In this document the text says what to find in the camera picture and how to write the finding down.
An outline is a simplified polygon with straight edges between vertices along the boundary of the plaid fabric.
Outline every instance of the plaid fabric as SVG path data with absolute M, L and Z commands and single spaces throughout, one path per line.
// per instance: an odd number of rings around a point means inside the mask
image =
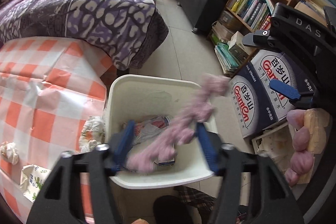
M 103 50 L 77 39 L 21 38 L 0 49 L 0 143 L 16 143 L 20 158 L 17 165 L 1 159 L 0 193 L 23 223 L 32 204 L 19 188 L 22 167 L 52 169 L 62 151 L 79 150 L 85 121 L 103 113 L 99 77 L 111 65 Z M 82 188 L 92 213 L 85 181 Z
M 178 195 L 182 203 L 198 209 L 202 219 L 202 224 L 207 224 L 211 211 L 215 205 L 216 198 L 187 186 L 175 186 L 174 190 L 178 191 Z M 246 212 L 247 207 L 240 205 L 237 213 L 236 224 L 242 224 L 245 221 Z

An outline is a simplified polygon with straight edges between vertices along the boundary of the person's leg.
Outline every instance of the person's leg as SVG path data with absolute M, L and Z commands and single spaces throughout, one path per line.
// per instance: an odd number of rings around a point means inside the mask
M 153 211 L 156 224 L 193 224 L 186 205 L 172 195 L 157 198 Z

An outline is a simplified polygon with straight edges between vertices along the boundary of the bedspread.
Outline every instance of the bedspread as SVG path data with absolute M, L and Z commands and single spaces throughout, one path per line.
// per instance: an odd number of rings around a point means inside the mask
M 21 37 L 79 38 L 117 69 L 141 68 L 168 28 L 156 0 L 12 0 L 0 10 L 0 46 Z

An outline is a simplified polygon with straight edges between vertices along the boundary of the tissue packet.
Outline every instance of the tissue packet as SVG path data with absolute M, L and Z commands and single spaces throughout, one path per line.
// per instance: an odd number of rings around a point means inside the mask
M 26 165 L 21 170 L 20 189 L 23 195 L 34 202 L 51 170 L 37 166 Z

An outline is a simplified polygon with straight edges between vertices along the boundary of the tiled floor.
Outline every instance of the tiled floor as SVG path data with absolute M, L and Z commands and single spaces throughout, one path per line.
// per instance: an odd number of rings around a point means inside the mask
M 222 75 L 222 69 L 211 42 L 205 37 L 191 32 L 192 26 L 176 0 L 157 0 L 157 8 L 169 27 L 169 34 L 163 44 L 156 49 L 140 70 L 131 70 L 132 74 L 158 76 L 171 79 L 187 80 L 200 83 L 204 73 Z M 222 140 L 233 143 L 240 150 L 252 152 L 240 133 L 238 122 L 229 98 L 216 98 L 213 104 L 218 133 Z M 217 196 L 221 180 L 212 177 L 192 183 L 191 187 L 199 189 L 214 197 Z M 249 176 L 243 174 L 241 204 L 247 204 Z M 126 190 L 125 205 L 129 223 L 137 217 L 144 218 L 150 224 L 155 223 L 152 203 L 162 195 L 175 194 L 172 188 L 151 190 Z

